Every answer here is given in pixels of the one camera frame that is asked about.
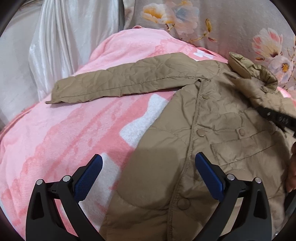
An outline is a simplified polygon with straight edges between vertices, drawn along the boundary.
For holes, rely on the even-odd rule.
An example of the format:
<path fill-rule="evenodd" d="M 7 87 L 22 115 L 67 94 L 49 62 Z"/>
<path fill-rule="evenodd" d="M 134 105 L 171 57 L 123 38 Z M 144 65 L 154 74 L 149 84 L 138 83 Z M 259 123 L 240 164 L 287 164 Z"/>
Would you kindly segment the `person's right hand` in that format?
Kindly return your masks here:
<path fill-rule="evenodd" d="M 285 188 L 287 193 L 292 192 L 296 188 L 296 142 L 294 142 L 292 146 L 292 156 L 290 159 L 290 165 L 287 172 Z"/>

